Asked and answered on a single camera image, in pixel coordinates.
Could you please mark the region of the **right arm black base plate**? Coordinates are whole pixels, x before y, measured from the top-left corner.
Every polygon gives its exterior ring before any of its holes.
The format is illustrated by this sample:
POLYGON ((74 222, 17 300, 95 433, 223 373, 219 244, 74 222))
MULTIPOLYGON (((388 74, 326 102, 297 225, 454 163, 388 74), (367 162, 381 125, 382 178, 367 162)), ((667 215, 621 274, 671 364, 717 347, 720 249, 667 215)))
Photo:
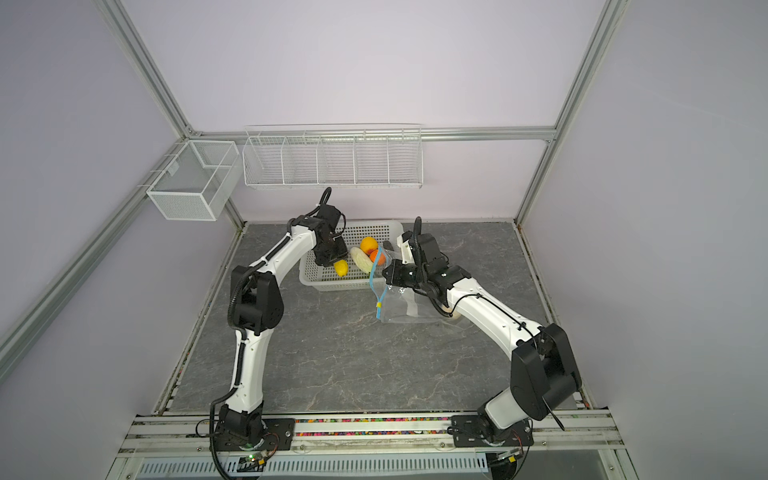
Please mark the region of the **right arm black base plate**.
POLYGON ((506 429, 496 427, 480 414, 454 415, 447 433, 456 447, 528 447, 534 443, 531 428, 520 421, 506 429))

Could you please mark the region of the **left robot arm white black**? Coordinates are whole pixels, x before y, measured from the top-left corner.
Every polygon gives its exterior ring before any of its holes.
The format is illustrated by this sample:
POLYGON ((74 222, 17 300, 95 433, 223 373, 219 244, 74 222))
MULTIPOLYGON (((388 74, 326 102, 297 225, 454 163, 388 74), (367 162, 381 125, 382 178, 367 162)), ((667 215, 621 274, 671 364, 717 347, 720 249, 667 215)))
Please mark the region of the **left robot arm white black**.
POLYGON ((333 266, 348 253, 337 229, 346 226, 346 217, 329 203, 331 194, 332 189, 325 188, 310 212, 287 222, 275 246, 231 273, 227 324, 237 346, 230 389, 210 406, 212 437, 229 434, 255 448, 266 435, 263 378, 268 346, 285 310, 280 284, 308 252, 321 267, 333 266))

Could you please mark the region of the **clear zip bag blue zipper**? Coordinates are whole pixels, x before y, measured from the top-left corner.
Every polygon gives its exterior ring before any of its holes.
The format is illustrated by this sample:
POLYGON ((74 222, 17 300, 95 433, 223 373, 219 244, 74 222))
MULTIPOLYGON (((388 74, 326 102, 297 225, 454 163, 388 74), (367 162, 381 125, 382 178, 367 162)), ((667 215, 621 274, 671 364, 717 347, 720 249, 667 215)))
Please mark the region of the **clear zip bag blue zipper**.
POLYGON ((369 288, 373 292, 375 318, 381 323, 390 324, 426 324, 449 321, 440 315, 427 297, 418 295, 410 288, 387 285, 383 278, 383 269, 393 260, 400 259, 400 251, 390 242, 381 243, 378 250, 383 250, 387 262, 382 266, 374 266, 369 274, 369 288))

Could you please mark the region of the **white perforated plastic basket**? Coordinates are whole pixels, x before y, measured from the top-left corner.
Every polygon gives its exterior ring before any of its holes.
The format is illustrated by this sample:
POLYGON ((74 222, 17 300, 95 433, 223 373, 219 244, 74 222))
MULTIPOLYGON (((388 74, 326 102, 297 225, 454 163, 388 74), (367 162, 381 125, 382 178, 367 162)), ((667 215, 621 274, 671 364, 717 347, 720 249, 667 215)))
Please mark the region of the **white perforated plastic basket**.
MULTIPOLYGON (((403 233, 402 223, 395 220, 360 220, 348 221, 342 238, 348 248, 358 247, 365 237, 372 237, 379 243, 389 241, 395 246, 397 238, 403 233)), ((317 265, 314 252, 310 251, 300 259, 299 280, 303 285, 321 292, 368 289, 369 275, 360 270, 350 257, 346 261, 347 275, 340 277, 333 266, 317 265)))

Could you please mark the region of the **beige round potato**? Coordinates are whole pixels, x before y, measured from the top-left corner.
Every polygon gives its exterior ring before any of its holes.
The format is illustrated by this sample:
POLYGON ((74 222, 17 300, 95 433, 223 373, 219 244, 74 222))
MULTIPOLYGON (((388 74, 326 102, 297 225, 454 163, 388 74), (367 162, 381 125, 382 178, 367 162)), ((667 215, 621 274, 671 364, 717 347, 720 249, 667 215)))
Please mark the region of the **beige round potato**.
POLYGON ((457 306, 447 307, 439 304, 441 315, 450 321, 459 321, 463 318, 463 315, 458 311, 457 306))

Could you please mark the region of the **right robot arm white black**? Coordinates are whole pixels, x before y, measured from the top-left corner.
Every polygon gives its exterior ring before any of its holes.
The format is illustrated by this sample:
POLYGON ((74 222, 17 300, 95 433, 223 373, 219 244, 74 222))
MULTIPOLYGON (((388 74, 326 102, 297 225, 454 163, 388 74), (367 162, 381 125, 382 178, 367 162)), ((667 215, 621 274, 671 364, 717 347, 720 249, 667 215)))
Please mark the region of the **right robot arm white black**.
POLYGON ((383 269, 386 284, 429 300, 448 319, 457 314, 477 326, 500 347, 510 362, 509 384, 485 402, 469 427, 453 431, 490 446, 540 421, 582 387, 567 333, 556 324, 541 325, 489 294, 467 270, 450 263, 433 235, 416 218, 397 240, 401 257, 383 269))

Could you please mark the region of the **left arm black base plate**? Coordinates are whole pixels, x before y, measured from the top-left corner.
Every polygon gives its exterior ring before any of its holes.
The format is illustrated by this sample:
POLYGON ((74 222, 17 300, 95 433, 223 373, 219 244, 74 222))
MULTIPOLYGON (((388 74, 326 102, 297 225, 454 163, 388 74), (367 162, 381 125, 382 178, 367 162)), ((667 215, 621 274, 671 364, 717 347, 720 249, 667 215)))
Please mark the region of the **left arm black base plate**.
POLYGON ((247 435, 217 426, 213 444, 217 452, 273 452, 291 448, 296 419, 262 418, 247 430, 247 435))

